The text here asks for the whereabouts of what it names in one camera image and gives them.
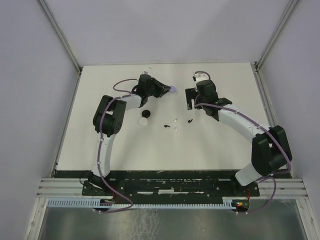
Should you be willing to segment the purple earbud charging case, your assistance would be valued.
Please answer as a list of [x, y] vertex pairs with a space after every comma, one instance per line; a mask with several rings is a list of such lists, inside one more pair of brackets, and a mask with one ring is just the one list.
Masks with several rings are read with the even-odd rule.
[[176, 92], [177, 92], [176, 87], [173, 86], [173, 85], [171, 85], [171, 86], [170, 86], [170, 89], [169, 89], [169, 92], [170, 92], [170, 93], [176, 93]]

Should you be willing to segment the white earbud charging case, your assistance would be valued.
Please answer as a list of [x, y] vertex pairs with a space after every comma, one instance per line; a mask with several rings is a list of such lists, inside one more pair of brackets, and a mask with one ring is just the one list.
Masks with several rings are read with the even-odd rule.
[[145, 117], [141, 117], [139, 120], [138, 120], [138, 123], [140, 126], [146, 126], [148, 124], [148, 119], [145, 118]]

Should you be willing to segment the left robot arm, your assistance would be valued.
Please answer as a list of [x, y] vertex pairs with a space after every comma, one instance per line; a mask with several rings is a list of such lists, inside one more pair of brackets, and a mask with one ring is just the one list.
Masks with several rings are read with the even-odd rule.
[[88, 181], [99, 195], [106, 195], [111, 189], [111, 183], [105, 178], [111, 171], [112, 148], [122, 128], [125, 112], [143, 107], [150, 97], [161, 98], [176, 91], [175, 87], [165, 85], [147, 73], [141, 74], [138, 79], [121, 80], [112, 88], [124, 95], [103, 95], [92, 120], [98, 136], [98, 147]]

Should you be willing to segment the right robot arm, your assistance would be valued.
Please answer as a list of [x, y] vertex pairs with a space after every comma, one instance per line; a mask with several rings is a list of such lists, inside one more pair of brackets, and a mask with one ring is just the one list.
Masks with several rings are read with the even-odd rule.
[[188, 110], [204, 110], [207, 116], [229, 126], [251, 144], [251, 160], [235, 173], [235, 180], [229, 183], [231, 193], [240, 196], [255, 181], [291, 171], [292, 153], [283, 127], [263, 125], [245, 115], [231, 100], [218, 96], [211, 79], [201, 76], [193, 80], [195, 87], [185, 89]]

